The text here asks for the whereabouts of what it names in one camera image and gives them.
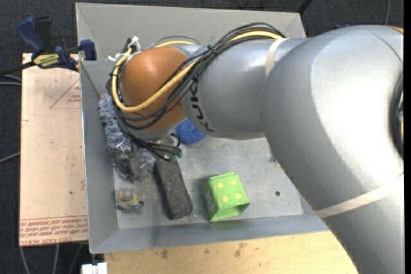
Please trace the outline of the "pale grey metal gripper finger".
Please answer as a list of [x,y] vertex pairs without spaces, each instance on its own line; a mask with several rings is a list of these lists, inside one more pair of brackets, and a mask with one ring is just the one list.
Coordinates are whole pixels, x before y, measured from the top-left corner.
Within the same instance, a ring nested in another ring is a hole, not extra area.
[[128,178],[130,176],[130,168],[129,168],[129,157],[123,151],[116,152],[116,164],[118,167],[119,172],[123,178]]
[[138,153],[132,154],[132,181],[142,182],[146,178],[146,160]]

